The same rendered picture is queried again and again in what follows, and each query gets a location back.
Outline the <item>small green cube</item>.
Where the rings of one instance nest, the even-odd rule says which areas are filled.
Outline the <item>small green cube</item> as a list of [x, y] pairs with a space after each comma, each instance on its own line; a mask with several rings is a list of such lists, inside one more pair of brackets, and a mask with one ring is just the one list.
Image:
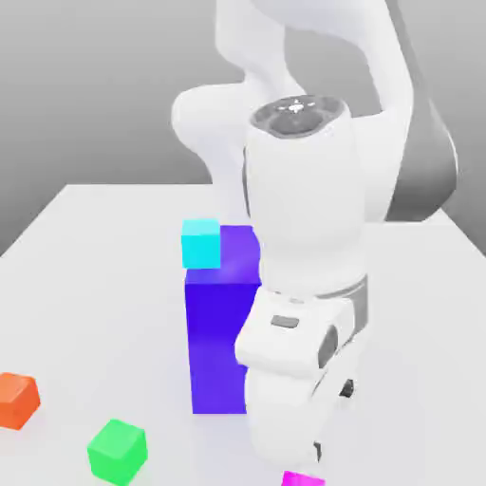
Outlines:
[[111, 419], [87, 445], [91, 473], [115, 486], [128, 486], [148, 459], [145, 430]]

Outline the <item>small cyan cube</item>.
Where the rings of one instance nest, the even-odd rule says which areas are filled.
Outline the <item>small cyan cube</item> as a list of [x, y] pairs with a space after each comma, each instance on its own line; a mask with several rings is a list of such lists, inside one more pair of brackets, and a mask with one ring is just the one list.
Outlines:
[[184, 269], [208, 270], [220, 267], [220, 224], [216, 219], [185, 219], [180, 240]]

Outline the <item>small magenta cube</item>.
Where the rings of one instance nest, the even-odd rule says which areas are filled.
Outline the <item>small magenta cube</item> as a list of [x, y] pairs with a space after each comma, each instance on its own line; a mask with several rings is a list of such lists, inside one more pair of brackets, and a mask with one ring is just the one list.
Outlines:
[[319, 477], [285, 471], [282, 476], [281, 486], [326, 486], [326, 481]]

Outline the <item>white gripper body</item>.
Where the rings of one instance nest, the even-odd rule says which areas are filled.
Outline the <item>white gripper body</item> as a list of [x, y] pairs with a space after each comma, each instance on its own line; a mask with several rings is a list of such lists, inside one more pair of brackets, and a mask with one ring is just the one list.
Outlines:
[[259, 456], [303, 472], [322, 458], [323, 419], [312, 398], [316, 382], [255, 368], [245, 378], [245, 404], [252, 445]]

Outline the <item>large blue box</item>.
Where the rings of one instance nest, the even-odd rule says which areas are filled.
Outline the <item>large blue box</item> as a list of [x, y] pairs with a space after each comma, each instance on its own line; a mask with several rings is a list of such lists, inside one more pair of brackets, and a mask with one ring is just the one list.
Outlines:
[[234, 342], [260, 287], [260, 249], [250, 226], [224, 225], [220, 234], [220, 267], [185, 276], [192, 409], [199, 415], [246, 412], [247, 368], [237, 363]]

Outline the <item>small orange cube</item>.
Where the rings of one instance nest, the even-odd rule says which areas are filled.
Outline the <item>small orange cube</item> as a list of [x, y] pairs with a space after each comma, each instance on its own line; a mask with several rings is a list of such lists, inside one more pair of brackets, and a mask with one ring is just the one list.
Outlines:
[[40, 406], [33, 377], [0, 373], [0, 427], [20, 430]]

